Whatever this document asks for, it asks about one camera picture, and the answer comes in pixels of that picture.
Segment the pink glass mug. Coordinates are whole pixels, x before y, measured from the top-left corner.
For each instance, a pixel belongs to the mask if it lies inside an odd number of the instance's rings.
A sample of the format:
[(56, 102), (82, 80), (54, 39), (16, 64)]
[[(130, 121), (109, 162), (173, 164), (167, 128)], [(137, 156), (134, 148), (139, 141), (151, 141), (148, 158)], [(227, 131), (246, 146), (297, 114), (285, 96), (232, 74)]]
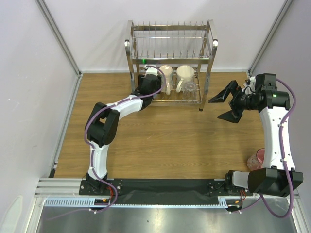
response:
[(262, 168), (263, 161), (264, 161), (264, 154), (265, 154), (265, 149), (261, 148), (255, 154), (253, 154), (252, 156), (248, 158), (247, 166), (251, 171)]

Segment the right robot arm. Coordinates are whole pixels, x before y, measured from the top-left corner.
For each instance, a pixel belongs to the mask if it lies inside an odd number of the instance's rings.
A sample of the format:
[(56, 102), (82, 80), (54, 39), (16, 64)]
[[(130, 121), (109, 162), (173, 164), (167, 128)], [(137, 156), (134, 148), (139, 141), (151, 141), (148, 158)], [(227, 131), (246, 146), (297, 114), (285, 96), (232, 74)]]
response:
[(264, 129), (264, 159), (262, 167), (250, 172), (231, 170), (226, 174), (224, 191), (235, 195), (241, 188), (252, 193), (286, 197), (303, 182), (297, 172), (289, 143), (289, 113), (294, 108), (288, 92), (279, 91), (275, 74), (256, 76), (255, 89), (247, 94), (232, 80), (210, 103), (222, 103), (231, 94), (230, 111), (219, 119), (238, 123), (245, 110), (257, 110)]

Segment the clear plastic cup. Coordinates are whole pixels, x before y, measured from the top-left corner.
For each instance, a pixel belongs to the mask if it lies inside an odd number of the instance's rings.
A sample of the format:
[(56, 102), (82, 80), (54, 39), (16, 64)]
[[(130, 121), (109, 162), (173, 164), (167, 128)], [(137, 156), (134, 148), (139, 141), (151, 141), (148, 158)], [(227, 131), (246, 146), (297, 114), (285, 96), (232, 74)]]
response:
[(197, 85), (195, 82), (188, 82), (184, 85), (182, 100), (196, 101)]

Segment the beige mug blue red print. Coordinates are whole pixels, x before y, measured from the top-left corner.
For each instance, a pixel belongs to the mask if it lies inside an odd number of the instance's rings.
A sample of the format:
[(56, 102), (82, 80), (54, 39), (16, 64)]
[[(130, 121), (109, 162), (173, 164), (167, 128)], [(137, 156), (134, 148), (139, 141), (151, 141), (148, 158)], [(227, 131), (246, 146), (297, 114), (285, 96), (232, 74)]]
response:
[(161, 92), (170, 95), (173, 89), (173, 68), (168, 65), (162, 65), (160, 70), (165, 75), (161, 77), (161, 85), (163, 86)]

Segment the floral mug green inside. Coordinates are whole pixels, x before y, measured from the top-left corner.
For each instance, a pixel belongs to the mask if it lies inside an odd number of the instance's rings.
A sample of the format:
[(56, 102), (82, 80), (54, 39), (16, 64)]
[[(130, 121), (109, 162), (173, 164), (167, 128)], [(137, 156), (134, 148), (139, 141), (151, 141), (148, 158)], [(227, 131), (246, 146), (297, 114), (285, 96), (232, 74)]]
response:
[(185, 89), (185, 85), (194, 80), (195, 71), (191, 66), (182, 65), (176, 70), (176, 92)]

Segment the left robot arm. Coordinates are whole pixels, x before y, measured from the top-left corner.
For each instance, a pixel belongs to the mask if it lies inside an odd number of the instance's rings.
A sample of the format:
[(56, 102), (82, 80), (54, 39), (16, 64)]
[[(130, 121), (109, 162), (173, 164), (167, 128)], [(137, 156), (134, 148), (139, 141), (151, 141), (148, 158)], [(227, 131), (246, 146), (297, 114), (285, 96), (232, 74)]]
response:
[(85, 126), (84, 139), (90, 146), (90, 165), (86, 177), (80, 184), (80, 195), (102, 195), (107, 187), (108, 149), (115, 139), (119, 120), (141, 111), (150, 105), (154, 95), (160, 92), (161, 77), (146, 74), (138, 87), (128, 97), (110, 104), (98, 102)]

